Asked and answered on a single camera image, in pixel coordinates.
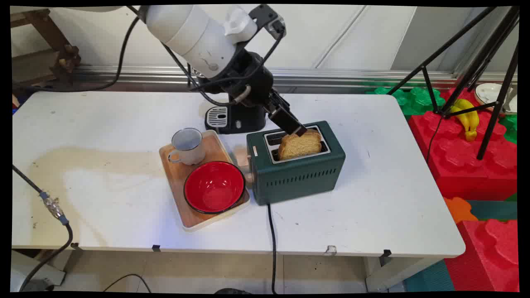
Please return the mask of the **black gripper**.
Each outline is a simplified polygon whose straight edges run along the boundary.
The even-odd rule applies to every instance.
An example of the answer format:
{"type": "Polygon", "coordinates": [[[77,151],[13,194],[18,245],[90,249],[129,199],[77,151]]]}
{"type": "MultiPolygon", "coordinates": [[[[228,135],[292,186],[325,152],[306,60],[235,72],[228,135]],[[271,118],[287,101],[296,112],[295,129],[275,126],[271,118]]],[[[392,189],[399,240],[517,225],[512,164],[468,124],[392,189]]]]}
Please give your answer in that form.
{"type": "Polygon", "coordinates": [[[303,136],[307,128],[292,115],[290,105],[278,91],[272,91],[273,76],[257,53],[241,51],[230,62],[224,79],[236,79],[218,83],[236,104],[244,107],[264,107],[269,119],[288,135],[303,136]]]}

